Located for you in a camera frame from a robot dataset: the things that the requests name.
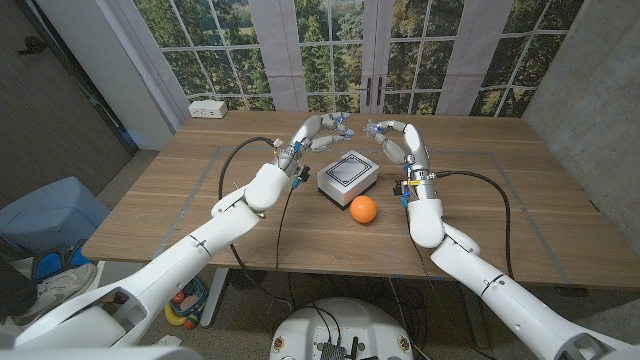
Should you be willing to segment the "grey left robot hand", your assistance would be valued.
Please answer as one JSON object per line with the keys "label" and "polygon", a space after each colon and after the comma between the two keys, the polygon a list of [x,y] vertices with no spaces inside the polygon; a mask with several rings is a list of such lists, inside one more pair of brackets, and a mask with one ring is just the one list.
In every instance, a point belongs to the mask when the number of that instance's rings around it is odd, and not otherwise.
{"label": "grey left robot hand", "polygon": [[355,132],[344,124],[349,116],[350,113],[335,112],[309,117],[285,146],[277,148],[274,164],[291,176],[306,152],[322,152],[350,141]]}

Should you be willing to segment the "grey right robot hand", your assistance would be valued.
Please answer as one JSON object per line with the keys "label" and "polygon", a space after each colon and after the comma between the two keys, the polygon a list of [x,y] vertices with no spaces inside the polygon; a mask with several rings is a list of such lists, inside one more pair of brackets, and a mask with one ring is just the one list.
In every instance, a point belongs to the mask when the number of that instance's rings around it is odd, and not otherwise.
{"label": "grey right robot hand", "polygon": [[[374,123],[368,120],[363,128],[366,135],[375,140],[382,148],[387,158],[399,165],[408,165],[408,178],[418,181],[415,185],[415,195],[418,199],[436,199],[436,191],[430,178],[430,159],[427,147],[419,130],[412,124],[399,120],[385,120]],[[386,133],[390,130],[400,132],[407,150],[390,140]]]}

